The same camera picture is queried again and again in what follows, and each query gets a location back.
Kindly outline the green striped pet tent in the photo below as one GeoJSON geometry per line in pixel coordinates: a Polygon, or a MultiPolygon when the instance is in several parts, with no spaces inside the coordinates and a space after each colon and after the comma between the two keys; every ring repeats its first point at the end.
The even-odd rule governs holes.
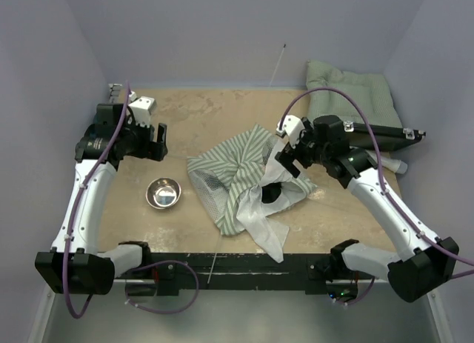
{"type": "Polygon", "coordinates": [[[221,235],[246,231],[278,263],[284,259],[289,227],[270,216],[317,188],[304,174],[295,178],[276,161],[283,147],[277,136],[256,124],[187,160],[190,181],[221,235]]]}

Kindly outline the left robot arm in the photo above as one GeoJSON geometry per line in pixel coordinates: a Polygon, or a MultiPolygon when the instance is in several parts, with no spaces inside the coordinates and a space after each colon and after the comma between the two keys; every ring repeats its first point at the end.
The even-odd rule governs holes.
{"type": "Polygon", "coordinates": [[[128,107],[98,104],[93,123],[75,148],[73,192],[60,231],[35,267],[54,293],[105,295],[114,279],[130,271],[145,278],[153,271],[144,242],[121,242],[99,251],[105,200],[120,161],[126,156],[161,161],[167,155],[167,126],[151,124],[156,101],[140,97],[128,107]]]}

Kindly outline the white tent pole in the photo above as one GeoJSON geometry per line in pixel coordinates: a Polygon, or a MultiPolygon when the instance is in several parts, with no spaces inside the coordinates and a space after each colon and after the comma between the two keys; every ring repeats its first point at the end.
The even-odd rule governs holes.
{"type": "Polygon", "coordinates": [[[270,82],[269,82],[268,87],[272,87],[272,85],[273,85],[273,82],[274,82],[275,77],[276,77],[276,74],[277,74],[277,72],[278,72],[278,68],[279,68],[279,66],[280,66],[282,57],[283,57],[283,55],[284,55],[284,51],[285,51],[285,49],[286,49],[286,46],[287,46],[287,44],[285,43],[285,44],[283,45],[282,49],[281,49],[281,52],[279,53],[278,60],[277,60],[276,65],[275,65],[275,67],[274,67],[274,69],[273,69],[273,73],[272,73],[272,75],[271,75],[271,78],[270,78],[270,82]]]}
{"type": "Polygon", "coordinates": [[[217,257],[217,254],[219,252],[220,245],[221,245],[221,237],[219,237],[218,241],[216,242],[216,247],[215,247],[215,251],[214,251],[214,254],[213,254],[212,264],[210,266],[210,270],[209,270],[208,277],[207,277],[207,285],[209,285],[210,280],[211,280],[211,276],[213,274],[213,269],[214,269],[214,266],[215,266],[215,263],[216,263],[216,257],[217,257]]]}

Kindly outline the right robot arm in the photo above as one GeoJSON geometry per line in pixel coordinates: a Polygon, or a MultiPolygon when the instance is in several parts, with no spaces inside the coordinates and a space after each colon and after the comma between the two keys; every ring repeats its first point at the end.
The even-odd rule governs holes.
{"type": "Polygon", "coordinates": [[[366,273],[389,282],[406,302],[414,302],[451,280],[458,244],[450,237],[438,236],[403,203],[368,152],[350,146],[339,117],[309,121],[285,116],[276,133],[288,138],[276,160],[292,176],[298,178],[301,168],[322,165],[369,210],[395,248],[389,252],[346,240],[330,250],[322,276],[331,280],[345,279],[353,272],[366,273]]]}

